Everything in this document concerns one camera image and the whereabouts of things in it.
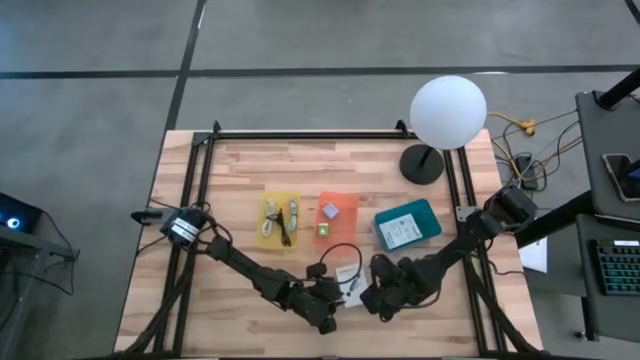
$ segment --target white label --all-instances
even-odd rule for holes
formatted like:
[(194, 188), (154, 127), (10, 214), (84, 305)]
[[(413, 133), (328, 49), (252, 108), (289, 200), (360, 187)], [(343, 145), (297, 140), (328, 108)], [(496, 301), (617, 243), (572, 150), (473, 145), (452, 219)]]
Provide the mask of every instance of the white label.
[(613, 240), (615, 246), (640, 246), (640, 242), (636, 240)]
[(174, 224), (180, 226), (181, 228), (187, 230), (188, 232), (192, 233), (193, 235), (197, 235), (198, 234), (198, 228), (196, 228), (195, 226), (192, 226), (191, 224), (189, 224), (188, 222), (180, 219), (180, 218), (176, 218), (173, 221)]
[[(358, 272), (358, 264), (347, 265), (336, 269), (336, 279), (338, 282), (349, 280)], [(362, 305), (360, 294), (367, 290), (367, 277), (364, 274), (364, 267), (360, 269), (360, 274), (348, 283), (340, 284), (344, 307)]]
[(380, 231), (389, 249), (397, 248), (422, 238), (422, 233), (411, 214), (380, 224)]
[(171, 227), (171, 231), (175, 232), (176, 234), (182, 236), (183, 238), (189, 240), (189, 242), (193, 242), (193, 240), (196, 239), (195, 235), (193, 235), (192, 233), (188, 232), (187, 230), (181, 228), (180, 226), (174, 224)]

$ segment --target lamp base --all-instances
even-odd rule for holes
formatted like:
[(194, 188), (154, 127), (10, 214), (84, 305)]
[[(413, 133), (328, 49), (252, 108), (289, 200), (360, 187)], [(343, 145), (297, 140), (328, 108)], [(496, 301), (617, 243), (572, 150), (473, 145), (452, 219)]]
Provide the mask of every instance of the lamp base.
[(443, 171), (442, 155), (428, 145), (411, 145), (400, 158), (402, 176), (414, 184), (431, 184), (440, 177)]

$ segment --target keyboard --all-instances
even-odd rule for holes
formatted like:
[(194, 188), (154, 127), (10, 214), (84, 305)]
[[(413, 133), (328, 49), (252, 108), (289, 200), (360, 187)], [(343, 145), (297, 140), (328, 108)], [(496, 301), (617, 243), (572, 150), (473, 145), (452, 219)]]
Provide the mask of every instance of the keyboard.
[(592, 240), (603, 295), (640, 296), (640, 241)]

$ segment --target wooden tabletop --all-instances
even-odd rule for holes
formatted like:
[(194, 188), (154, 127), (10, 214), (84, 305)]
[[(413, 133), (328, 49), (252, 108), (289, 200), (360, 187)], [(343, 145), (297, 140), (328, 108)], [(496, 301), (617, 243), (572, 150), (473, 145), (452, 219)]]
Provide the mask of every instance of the wooden tabletop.
[[(167, 133), (152, 198), (179, 204), (192, 134), (192, 131)], [(405, 180), (398, 170), (402, 151), (413, 143), (410, 140), (216, 141), (207, 201), (211, 203), (212, 215), (233, 234), (238, 249), (261, 265), (303, 276), (306, 266), (317, 262), (321, 255), (311, 245), (320, 193), (332, 191), (360, 196), (356, 244), (367, 263), (371, 255), (383, 251), (372, 231), (373, 216), (424, 198), (433, 207), (443, 233), (390, 255), (394, 261), (402, 256), (420, 257), (437, 252), (455, 237), (456, 231), (446, 175), (434, 184), (419, 186)], [(476, 196), (478, 202), (483, 203), (501, 186), (486, 130), (467, 146), (467, 154)], [(461, 198), (466, 199), (455, 154), (454, 164)], [(260, 196), (264, 191), (300, 192), (295, 251), (265, 251), (255, 246), (258, 215), (262, 211)], [(158, 237), (158, 227), (147, 227), (140, 246)], [(210, 237), (210, 234), (203, 235), (205, 240)], [(163, 241), (137, 258), (116, 350), (131, 344), (157, 310), (169, 253), (169, 242)], [(522, 270), (516, 243), (509, 236), (496, 238), (490, 259), (500, 271)], [(330, 255), (325, 262), (333, 272), (336, 267), (357, 262), (357, 257)], [(529, 342), (541, 348), (524, 276), (494, 275), (494, 282), (507, 316)], [(426, 357), (477, 354), (460, 263), (449, 269), (440, 300), (429, 308), (403, 310), (388, 323), (380, 322), (378, 316), (370, 315), (362, 306), (340, 308), (335, 318), (338, 330), (321, 336), (297, 315), (282, 312), (260, 298), (249, 280), (226, 265), (201, 256), (196, 263), (183, 355)], [(486, 308), (483, 308), (483, 318), (490, 348), (495, 348)], [(175, 316), (170, 319), (169, 339), (173, 338), (174, 321)]]

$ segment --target black clip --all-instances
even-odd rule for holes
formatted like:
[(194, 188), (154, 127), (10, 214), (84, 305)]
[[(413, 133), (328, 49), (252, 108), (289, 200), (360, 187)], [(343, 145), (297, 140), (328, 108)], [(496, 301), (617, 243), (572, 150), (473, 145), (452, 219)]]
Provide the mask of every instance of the black clip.
[(395, 129), (400, 130), (402, 132), (402, 136), (404, 136), (405, 138), (411, 137), (409, 135), (409, 129), (407, 128), (407, 124), (404, 123), (404, 120), (398, 120), (398, 122), (396, 123)]
[(162, 219), (162, 210), (146, 208), (143, 211), (134, 211), (131, 213), (131, 218), (142, 226), (151, 225), (146, 219)]

